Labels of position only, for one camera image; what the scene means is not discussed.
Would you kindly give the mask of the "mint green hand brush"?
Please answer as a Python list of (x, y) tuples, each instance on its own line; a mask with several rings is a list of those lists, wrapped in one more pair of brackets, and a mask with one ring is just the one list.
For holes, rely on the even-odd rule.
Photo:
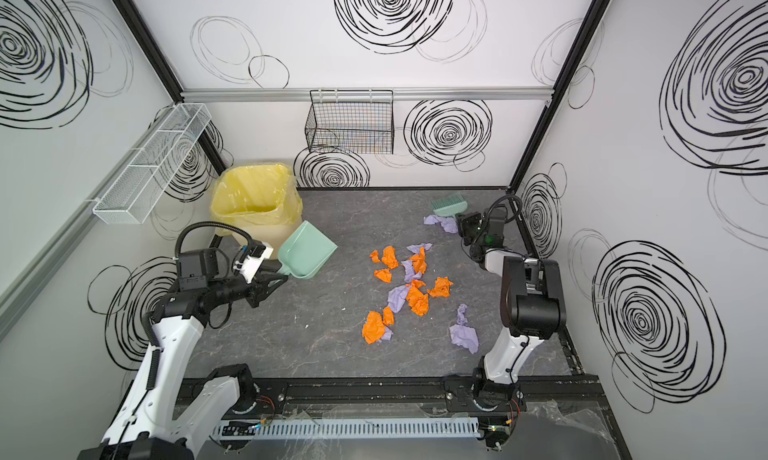
[(439, 217), (455, 217), (467, 211), (468, 202), (459, 194), (451, 194), (430, 202), (430, 208), (434, 215)]

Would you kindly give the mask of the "mint green dustpan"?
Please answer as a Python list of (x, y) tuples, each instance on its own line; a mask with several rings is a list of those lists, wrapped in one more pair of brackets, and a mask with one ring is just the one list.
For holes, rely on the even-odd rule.
[(337, 250), (337, 245), (308, 221), (302, 224), (282, 244), (278, 251), (279, 273), (308, 280)]

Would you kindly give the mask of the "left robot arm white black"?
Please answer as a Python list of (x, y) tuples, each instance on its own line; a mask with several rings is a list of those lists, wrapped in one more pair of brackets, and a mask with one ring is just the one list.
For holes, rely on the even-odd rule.
[(250, 368), (228, 365), (211, 372), (186, 410), (173, 415), (184, 373), (211, 313), (241, 300), (257, 307), (288, 279), (278, 268), (262, 268), (272, 246), (237, 227), (229, 230), (245, 244), (225, 276), (219, 274), (216, 249), (183, 249), (189, 233), (216, 225), (194, 223), (179, 233), (173, 256), (176, 281), (141, 317), (148, 348), (137, 376), (99, 445), (81, 451), (79, 458), (194, 459), (229, 410), (247, 410), (258, 402)]

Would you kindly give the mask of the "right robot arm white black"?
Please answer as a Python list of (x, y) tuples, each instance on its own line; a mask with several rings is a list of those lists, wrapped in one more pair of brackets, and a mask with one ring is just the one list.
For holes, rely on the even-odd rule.
[(464, 253), (498, 276), (501, 330), (475, 370), (473, 401), (483, 411), (505, 411), (513, 426), (523, 400), (520, 371), (534, 349), (566, 323), (559, 266), (533, 251), (522, 200), (506, 194), (485, 211), (457, 216)]

